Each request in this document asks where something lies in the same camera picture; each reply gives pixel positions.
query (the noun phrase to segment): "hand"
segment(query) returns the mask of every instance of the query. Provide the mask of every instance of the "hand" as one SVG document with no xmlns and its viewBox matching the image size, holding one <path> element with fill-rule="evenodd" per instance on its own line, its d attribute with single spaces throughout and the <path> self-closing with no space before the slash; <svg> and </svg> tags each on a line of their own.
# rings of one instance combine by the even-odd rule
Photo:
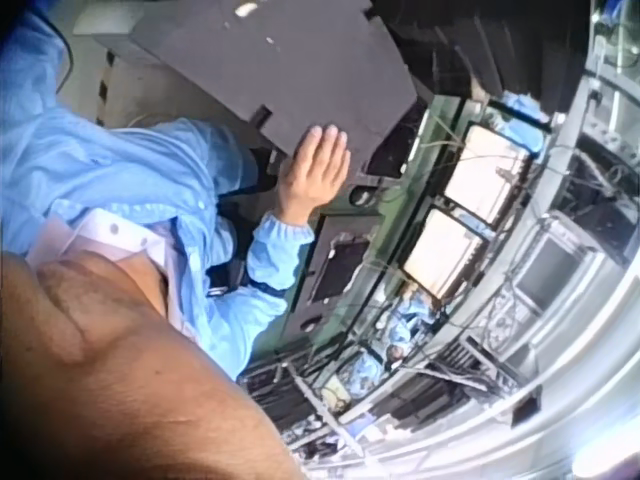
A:
<svg viewBox="0 0 640 480">
<path fill-rule="evenodd" d="M 316 207 L 335 198 L 351 162 L 347 134 L 330 126 L 313 127 L 298 152 L 280 171 L 275 216 L 289 225 L 306 225 Z"/>
</svg>

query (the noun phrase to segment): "metal pipe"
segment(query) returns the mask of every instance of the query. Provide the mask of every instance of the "metal pipe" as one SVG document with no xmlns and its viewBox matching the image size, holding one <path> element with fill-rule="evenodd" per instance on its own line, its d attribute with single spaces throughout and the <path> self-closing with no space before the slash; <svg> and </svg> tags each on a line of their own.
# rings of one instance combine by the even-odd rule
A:
<svg viewBox="0 0 640 480">
<path fill-rule="evenodd" d="M 464 378 L 455 376 L 455 375 L 446 375 L 444 373 L 439 373 L 434 370 L 428 370 L 426 368 L 414 368 L 414 367 L 398 367 L 402 370 L 407 370 L 408 372 L 420 373 L 422 375 L 428 375 L 430 377 L 440 378 L 442 380 L 448 380 L 453 383 L 457 383 L 459 385 L 466 385 L 467 387 L 475 388 L 476 390 L 480 390 L 482 392 L 487 392 L 488 389 L 486 386 L 481 383 L 473 382 L 471 380 L 466 380 Z"/>
<path fill-rule="evenodd" d="M 318 399 L 313 390 L 309 388 L 306 382 L 298 376 L 296 369 L 290 363 L 286 365 L 287 370 L 293 377 L 293 381 L 296 382 L 296 385 L 305 396 L 305 398 L 309 401 L 311 405 L 316 409 L 316 411 L 320 414 L 320 416 L 324 419 L 324 421 L 329 425 L 333 430 L 342 437 L 344 442 L 347 444 L 351 450 L 353 450 L 360 458 L 364 458 L 364 450 L 360 446 L 360 444 L 353 438 L 347 430 L 340 425 L 340 422 L 333 416 L 333 414 L 329 411 L 329 409 L 325 406 L 324 403 L 320 399 Z"/>
</svg>

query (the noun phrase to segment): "computer monitor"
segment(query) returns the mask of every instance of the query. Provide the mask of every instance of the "computer monitor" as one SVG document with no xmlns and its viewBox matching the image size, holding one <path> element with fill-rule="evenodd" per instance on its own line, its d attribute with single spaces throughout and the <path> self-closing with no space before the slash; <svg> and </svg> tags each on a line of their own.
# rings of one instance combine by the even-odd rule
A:
<svg viewBox="0 0 640 480">
<path fill-rule="evenodd" d="M 520 297 L 539 312 L 547 310 L 580 267 L 575 251 L 546 236 L 515 283 Z"/>
<path fill-rule="evenodd" d="M 508 138 L 472 125 L 444 196 L 493 225 L 528 156 Z"/>
<path fill-rule="evenodd" d="M 478 234 L 433 209 L 402 268 L 431 295 L 444 299 L 482 244 Z"/>
</svg>

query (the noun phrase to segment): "gray panel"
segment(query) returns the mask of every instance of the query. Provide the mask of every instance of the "gray panel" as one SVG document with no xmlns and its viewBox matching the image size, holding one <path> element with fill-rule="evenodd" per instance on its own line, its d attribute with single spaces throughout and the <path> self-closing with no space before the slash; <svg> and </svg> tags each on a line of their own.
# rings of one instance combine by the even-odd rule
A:
<svg viewBox="0 0 640 480">
<path fill-rule="evenodd" d="M 351 180 L 362 177 L 416 100 L 380 19 L 367 20 L 363 1 L 259 2 L 241 18 L 235 9 L 242 3 L 171 3 L 145 15 L 132 39 L 241 119 L 266 112 L 257 126 L 287 154 L 309 126 L 337 124 L 350 135 Z"/>
</svg>

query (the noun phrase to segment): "monitor screen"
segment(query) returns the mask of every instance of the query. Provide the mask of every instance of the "monitor screen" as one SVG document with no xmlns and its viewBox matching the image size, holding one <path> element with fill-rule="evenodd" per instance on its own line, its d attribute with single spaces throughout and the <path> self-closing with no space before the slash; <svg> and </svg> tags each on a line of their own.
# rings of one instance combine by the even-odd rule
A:
<svg viewBox="0 0 640 480">
<path fill-rule="evenodd" d="M 331 250 L 333 253 L 327 259 L 322 276 L 313 292 L 313 302 L 342 295 L 351 283 L 357 268 L 362 264 L 369 244 L 368 240 L 361 240 L 339 244 Z"/>
<path fill-rule="evenodd" d="M 545 311 L 580 266 L 580 259 L 547 237 L 535 258 L 516 282 L 516 289 Z"/>
<path fill-rule="evenodd" d="M 429 293 L 443 299 L 482 238 L 440 210 L 431 210 L 403 269 Z"/>
<path fill-rule="evenodd" d="M 493 223 L 528 155 L 511 140 L 473 125 L 444 195 Z"/>
</svg>

